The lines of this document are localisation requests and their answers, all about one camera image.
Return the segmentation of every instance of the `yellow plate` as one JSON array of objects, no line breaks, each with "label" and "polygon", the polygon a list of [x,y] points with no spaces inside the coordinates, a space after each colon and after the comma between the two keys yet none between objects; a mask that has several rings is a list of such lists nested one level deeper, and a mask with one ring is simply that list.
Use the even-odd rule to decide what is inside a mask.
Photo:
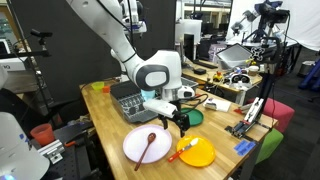
[{"label": "yellow plate", "polygon": [[184,136],[177,144],[177,151],[188,145],[194,138],[199,138],[198,143],[189,150],[184,151],[179,156],[180,159],[191,166],[203,167],[210,165],[216,157],[216,151],[211,142],[203,137]]}]

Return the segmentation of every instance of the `white plate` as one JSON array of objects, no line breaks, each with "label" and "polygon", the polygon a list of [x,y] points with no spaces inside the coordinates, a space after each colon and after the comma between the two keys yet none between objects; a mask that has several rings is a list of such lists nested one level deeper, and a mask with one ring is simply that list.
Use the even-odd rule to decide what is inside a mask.
[{"label": "white plate", "polygon": [[172,144],[172,137],[162,126],[148,124],[132,130],[123,141],[123,151],[134,162],[138,162],[148,145],[148,135],[154,132],[156,139],[150,144],[142,163],[152,163],[165,156]]}]

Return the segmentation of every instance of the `gray floor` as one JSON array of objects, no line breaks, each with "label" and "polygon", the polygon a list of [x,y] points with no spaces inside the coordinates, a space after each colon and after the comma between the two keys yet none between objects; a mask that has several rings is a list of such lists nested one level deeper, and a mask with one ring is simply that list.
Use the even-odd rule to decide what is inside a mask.
[{"label": "gray floor", "polygon": [[[295,109],[295,115],[272,156],[256,165],[253,177],[257,180],[320,179],[320,98],[308,101],[310,97],[320,96],[320,92],[299,89],[303,78],[297,76],[303,61],[320,58],[315,54],[303,48],[294,71],[282,76],[275,84],[274,93],[270,93],[270,97]],[[258,88],[250,90],[247,99],[257,93]]]}]

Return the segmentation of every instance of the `green plate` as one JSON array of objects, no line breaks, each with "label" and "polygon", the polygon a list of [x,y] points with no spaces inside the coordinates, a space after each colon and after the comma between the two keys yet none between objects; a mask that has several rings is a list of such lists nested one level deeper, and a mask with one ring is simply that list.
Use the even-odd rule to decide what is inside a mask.
[{"label": "green plate", "polygon": [[[191,108],[182,108],[181,112],[187,112]],[[189,121],[190,121],[190,126],[196,126],[198,124],[201,124],[203,121],[203,114],[201,111],[197,109],[193,109],[192,111],[187,113],[189,115]]]}]

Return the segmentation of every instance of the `brown spoon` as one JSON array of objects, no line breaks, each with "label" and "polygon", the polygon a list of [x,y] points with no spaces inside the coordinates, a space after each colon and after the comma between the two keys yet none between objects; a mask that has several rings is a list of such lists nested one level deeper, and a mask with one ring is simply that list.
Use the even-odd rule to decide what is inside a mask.
[{"label": "brown spoon", "polygon": [[141,164],[141,162],[142,162],[142,160],[143,160],[144,155],[146,154],[146,152],[147,152],[150,144],[151,144],[155,139],[156,139],[156,134],[155,134],[155,133],[150,133],[150,134],[148,135],[148,145],[147,145],[146,149],[143,151],[143,153],[142,153],[142,155],[141,155],[141,157],[140,157],[140,159],[139,159],[136,167],[134,168],[135,171],[137,171],[137,170],[139,169],[140,164]]}]

